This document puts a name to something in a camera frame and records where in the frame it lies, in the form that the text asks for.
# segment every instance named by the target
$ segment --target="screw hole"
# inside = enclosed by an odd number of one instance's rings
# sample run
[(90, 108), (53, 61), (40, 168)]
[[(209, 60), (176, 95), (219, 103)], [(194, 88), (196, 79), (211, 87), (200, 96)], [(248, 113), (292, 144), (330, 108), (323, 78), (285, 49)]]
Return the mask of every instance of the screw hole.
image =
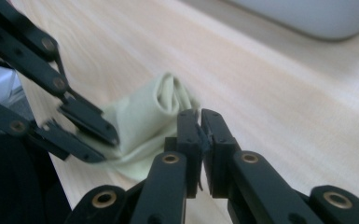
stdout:
[(172, 164), (172, 163), (176, 163), (179, 161), (179, 157), (175, 156), (175, 155), (167, 155), (167, 156), (164, 156), (162, 158), (162, 161), (164, 161), (165, 163), (169, 163), (169, 164)]
[(59, 90), (63, 90), (65, 88), (65, 82), (60, 77), (55, 77), (53, 79), (53, 84)]
[(25, 125), (19, 120), (14, 120), (10, 123), (10, 129), (16, 133), (22, 133), (25, 130)]
[(92, 198), (92, 205), (96, 208), (105, 208), (115, 203), (117, 195), (112, 190), (100, 192)]
[(325, 192), (324, 199), (337, 208), (350, 209), (353, 207), (352, 202), (347, 197), (334, 191)]
[(258, 157), (252, 154), (243, 154), (242, 160), (248, 163), (257, 163)]
[(45, 47), (46, 50), (49, 50), (49, 51), (55, 50), (54, 43), (48, 37), (45, 37), (42, 39), (42, 45), (43, 45), (43, 47)]

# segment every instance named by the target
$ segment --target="crumpled fabric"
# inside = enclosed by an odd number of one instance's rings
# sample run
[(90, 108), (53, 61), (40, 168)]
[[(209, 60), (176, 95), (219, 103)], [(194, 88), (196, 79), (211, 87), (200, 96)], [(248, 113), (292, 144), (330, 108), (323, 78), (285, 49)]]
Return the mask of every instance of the crumpled fabric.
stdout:
[(132, 95), (103, 106), (104, 119), (117, 129), (118, 146), (109, 146), (81, 131), (76, 135), (107, 158), (96, 166), (141, 181), (147, 177), (155, 156), (163, 151), (165, 137), (176, 136), (178, 113), (199, 106), (177, 77), (165, 74)]

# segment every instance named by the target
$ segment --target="robotic hand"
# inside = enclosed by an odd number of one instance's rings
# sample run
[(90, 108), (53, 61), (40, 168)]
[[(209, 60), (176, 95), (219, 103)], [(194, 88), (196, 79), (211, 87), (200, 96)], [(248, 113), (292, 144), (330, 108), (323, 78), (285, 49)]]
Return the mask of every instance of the robotic hand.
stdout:
[[(115, 127), (102, 118), (102, 111), (71, 89), (65, 77), (58, 43), (38, 29), (6, 0), (0, 0), (0, 58), (50, 94), (60, 98), (59, 111), (77, 128), (110, 145), (117, 145)], [(49, 62), (55, 62), (58, 71)], [(62, 129), (54, 120), (42, 128), (0, 106), (0, 129), (23, 137), (61, 159), (73, 154), (85, 162), (103, 161), (104, 156)]]
[(100, 186), (87, 193), (66, 223), (184, 223), (204, 164), (213, 198), (228, 199), (233, 223), (359, 223), (359, 198), (333, 186), (310, 197), (292, 189), (260, 154), (242, 151), (223, 117), (203, 109), (178, 115), (177, 137), (153, 161), (147, 179), (124, 191)]

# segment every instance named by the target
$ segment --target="light wood surface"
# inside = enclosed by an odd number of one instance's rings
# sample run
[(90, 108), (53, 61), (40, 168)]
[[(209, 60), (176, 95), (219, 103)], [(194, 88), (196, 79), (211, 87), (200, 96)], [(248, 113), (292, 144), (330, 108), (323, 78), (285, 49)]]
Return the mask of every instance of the light wood surface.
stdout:
[[(96, 105), (172, 72), (292, 188), (334, 185), (359, 197), (359, 35), (318, 41), (215, 0), (12, 2), (57, 39), (70, 84)], [(38, 122), (54, 117), (73, 130), (57, 100), (23, 85)], [(53, 161), (72, 207), (102, 184), (134, 184)], [(186, 223), (230, 223), (226, 202), (199, 193)]]

